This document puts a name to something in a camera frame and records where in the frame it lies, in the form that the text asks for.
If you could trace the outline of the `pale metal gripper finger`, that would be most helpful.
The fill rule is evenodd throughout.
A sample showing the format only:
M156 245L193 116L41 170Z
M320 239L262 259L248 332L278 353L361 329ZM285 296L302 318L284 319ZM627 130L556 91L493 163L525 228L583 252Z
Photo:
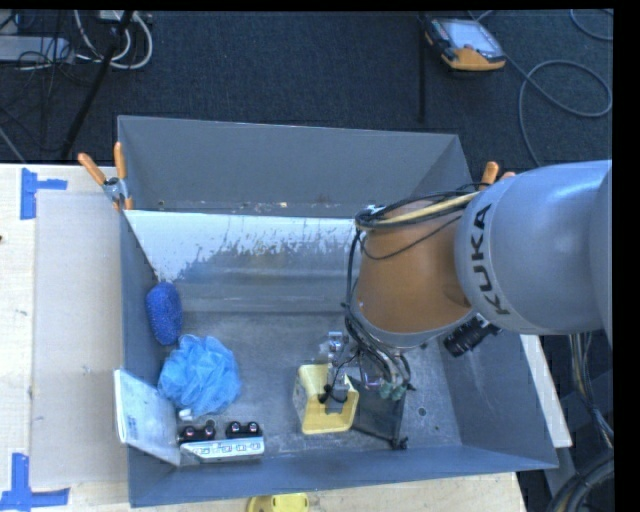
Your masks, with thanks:
M316 361L338 365L347 353L349 342L349 336L342 331L329 331L325 340L319 344Z
M327 414L339 414L347 401L348 384L344 373L337 373L324 386L324 405Z

